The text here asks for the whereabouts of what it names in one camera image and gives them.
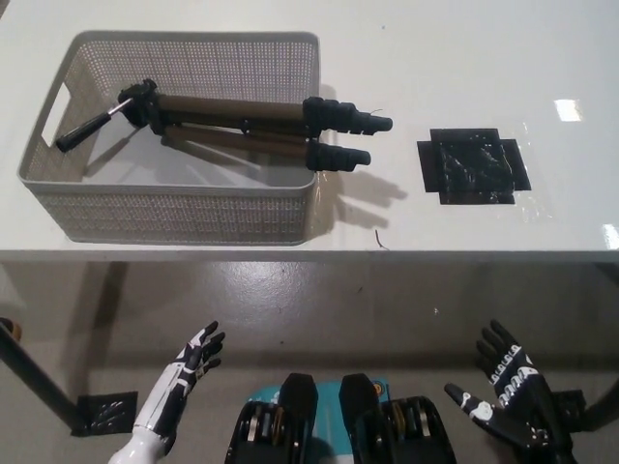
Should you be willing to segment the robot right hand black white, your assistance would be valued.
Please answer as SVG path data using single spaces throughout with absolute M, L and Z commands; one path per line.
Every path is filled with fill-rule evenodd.
M 574 442 L 545 376 L 523 346 L 496 320 L 482 328 L 476 366 L 497 401 L 483 400 L 454 383 L 444 387 L 458 408 L 508 446 L 518 463 L 575 463 Z

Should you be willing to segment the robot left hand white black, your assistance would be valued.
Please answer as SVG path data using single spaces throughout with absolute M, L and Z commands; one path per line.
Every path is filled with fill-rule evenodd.
M 133 429 L 144 429 L 164 438 L 170 436 L 197 382 L 220 365 L 218 353 L 224 339 L 225 333 L 219 330 L 218 321 L 195 334 L 164 368 L 138 413 Z

